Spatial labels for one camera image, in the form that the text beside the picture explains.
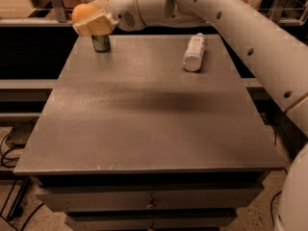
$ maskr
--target metal frame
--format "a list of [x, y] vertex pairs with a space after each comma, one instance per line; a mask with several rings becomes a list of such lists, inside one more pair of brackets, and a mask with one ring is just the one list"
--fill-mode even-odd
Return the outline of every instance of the metal frame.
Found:
[[[285, 25], [303, 25], [308, 17], [308, 4], [306, 4], [303, 14], [300, 19], [294, 18], [294, 11], [289, 11], [288, 4], [291, 0], [274, 0], [268, 17], [271, 21]], [[282, 17], [282, 13], [286, 13], [288, 17]]]
[[18, 191], [18, 194], [17, 196], [15, 197], [14, 199], [14, 202], [13, 202], [13, 205], [11, 206], [11, 209], [9, 210], [8, 214], [7, 214], [7, 217], [3, 217], [3, 212], [4, 210], [6, 209], [7, 205], [8, 205], [8, 202], [11, 198], [11, 195], [13, 193], [13, 190], [16, 186], [16, 183], [19, 179], [22, 179], [20, 177], [15, 177], [15, 180], [13, 181], [13, 184], [11, 186], [11, 189], [9, 191], [9, 194], [5, 200], [5, 203], [3, 204], [2, 208], [1, 208], [1, 211], [0, 211], [0, 218], [5, 221], [11, 228], [13, 228], [14, 230], [18, 231], [18, 229], [13, 225], [11, 224], [11, 221], [14, 220], [15, 218], [17, 217], [20, 217], [21, 214], [22, 214], [22, 207], [20, 206], [23, 199], [24, 199], [24, 196], [30, 186], [30, 179], [29, 177], [25, 177], [23, 178], [23, 182], [22, 182], [22, 185], [21, 187], [19, 188], [19, 191]]
[[51, 0], [54, 6], [56, 17], [58, 22], [67, 22], [68, 14], [64, 9], [64, 1], [63, 0]]

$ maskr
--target small can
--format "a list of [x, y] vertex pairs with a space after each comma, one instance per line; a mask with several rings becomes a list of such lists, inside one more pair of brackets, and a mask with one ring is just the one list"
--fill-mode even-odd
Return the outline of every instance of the small can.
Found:
[[91, 36], [94, 50], [97, 52], [105, 52], [111, 49], [108, 35]]

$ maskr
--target gray table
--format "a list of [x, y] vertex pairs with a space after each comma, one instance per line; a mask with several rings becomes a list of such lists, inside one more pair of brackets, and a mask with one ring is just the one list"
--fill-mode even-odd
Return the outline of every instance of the gray table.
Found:
[[[217, 214], [217, 208], [246, 206], [262, 189], [267, 172], [284, 163], [220, 37], [207, 36], [196, 73], [182, 66], [189, 39], [111, 36], [112, 50], [96, 53], [90, 38], [78, 38], [14, 173], [39, 180], [38, 197], [54, 211], [144, 211], [143, 201], [154, 197], [161, 203], [158, 210], [215, 209], [205, 220], [181, 220], [180, 227], [231, 221], [231, 212]], [[230, 172], [238, 174], [229, 178]], [[241, 180], [242, 172], [250, 174]], [[119, 177], [116, 186], [108, 183], [111, 177]], [[234, 187], [239, 182], [250, 185]], [[173, 196], [182, 205], [177, 201], [175, 206]], [[164, 222], [164, 213], [152, 222], [147, 214], [136, 216], [137, 226], [108, 222], [123, 219], [122, 213], [107, 220], [103, 213], [95, 223], [85, 214], [67, 223], [74, 230], [139, 229], [150, 223], [179, 228], [177, 220]], [[197, 212], [194, 217], [205, 216]], [[132, 214], [126, 217], [131, 220]]]
[[79, 38], [14, 172], [282, 167], [219, 36], [198, 73], [188, 38], [116, 36], [104, 54]]

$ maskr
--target drawer handle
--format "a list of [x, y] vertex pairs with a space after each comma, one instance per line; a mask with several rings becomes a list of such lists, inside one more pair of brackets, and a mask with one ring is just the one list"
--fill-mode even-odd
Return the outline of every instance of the drawer handle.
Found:
[[155, 209], [157, 206], [156, 204], [154, 204], [154, 199], [152, 197], [150, 197], [148, 199], [148, 204], [146, 205], [146, 209], [149, 209], [149, 210], [153, 210]]

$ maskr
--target drawer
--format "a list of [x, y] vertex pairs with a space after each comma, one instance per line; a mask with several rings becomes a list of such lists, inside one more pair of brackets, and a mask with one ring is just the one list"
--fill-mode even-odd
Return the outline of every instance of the drawer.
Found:
[[226, 226], [235, 217], [235, 212], [228, 209], [153, 211], [150, 213], [111, 212], [67, 217], [65, 223], [74, 231], [200, 230], [201, 228]]
[[52, 211], [70, 213], [239, 208], [247, 206], [262, 189], [261, 184], [253, 188], [229, 189], [206, 189], [204, 186], [73, 187], [41, 188], [36, 195]]

